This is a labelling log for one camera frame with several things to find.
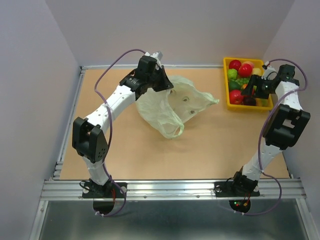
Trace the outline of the dark maroon fruit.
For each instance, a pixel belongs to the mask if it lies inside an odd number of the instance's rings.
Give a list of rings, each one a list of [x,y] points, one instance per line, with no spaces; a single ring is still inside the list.
[[[257,105],[256,99],[253,97],[249,97],[249,96],[244,97],[242,103],[245,106],[256,106]]]

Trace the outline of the red apple front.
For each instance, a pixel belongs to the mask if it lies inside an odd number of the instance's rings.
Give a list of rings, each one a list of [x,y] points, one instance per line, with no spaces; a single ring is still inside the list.
[[[241,105],[243,102],[244,96],[242,92],[238,89],[232,90],[229,92],[229,102],[232,105]]]

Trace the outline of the light green plastic bag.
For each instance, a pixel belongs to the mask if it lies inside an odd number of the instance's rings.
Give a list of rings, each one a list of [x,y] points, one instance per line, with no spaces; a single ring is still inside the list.
[[[166,139],[179,137],[185,123],[220,102],[211,93],[199,91],[194,82],[180,75],[168,77],[173,88],[148,89],[136,102],[139,115]]]

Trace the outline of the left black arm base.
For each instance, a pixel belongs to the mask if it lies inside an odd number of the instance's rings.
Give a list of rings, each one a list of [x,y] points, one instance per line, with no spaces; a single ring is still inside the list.
[[[92,208],[96,216],[103,218],[117,215],[127,201],[127,182],[114,183],[108,180],[104,185],[98,185],[91,179],[82,180],[79,186],[82,188],[82,198],[93,200]]]

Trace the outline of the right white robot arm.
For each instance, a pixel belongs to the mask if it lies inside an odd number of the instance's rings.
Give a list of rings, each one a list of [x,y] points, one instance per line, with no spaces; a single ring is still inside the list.
[[[299,102],[300,82],[295,79],[298,65],[287,60],[275,70],[268,61],[262,67],[264,74],[252,75],[242,95],[267,99],[275,94],[278,101],[263,124],[256,154],[230,182],[231,192],[235,195],[255,190],[260,177],[265,175],[265,168],[275,156],[297,143],[311,118]]]

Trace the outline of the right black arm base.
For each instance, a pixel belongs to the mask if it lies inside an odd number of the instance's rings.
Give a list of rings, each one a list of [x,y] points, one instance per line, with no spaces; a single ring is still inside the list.
[[[251,197],[260,196],[257,187],[257,180],[250,180],[237,171],[225,181],[216,181],[213,192],[217,198],[231,198],[229,205],[232,210],[247,214],[251,208]]]

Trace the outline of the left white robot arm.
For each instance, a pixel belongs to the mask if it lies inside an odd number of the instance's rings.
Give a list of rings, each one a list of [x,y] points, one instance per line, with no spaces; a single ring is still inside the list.
[[[148,89],[155,92],[173,88],[164,66],[162,53],[146,52],[137,68],[126,75],[111,96],[103,101],[94,112],[85,118],[77,117],[72,127],[72,147],[86,163],[90,179],[95,183],[94,191],[100,197],[111,193],[111,177],[106,172],[105,159],[110,148],[110,140],[105,134],[113,131],[113,121]]]

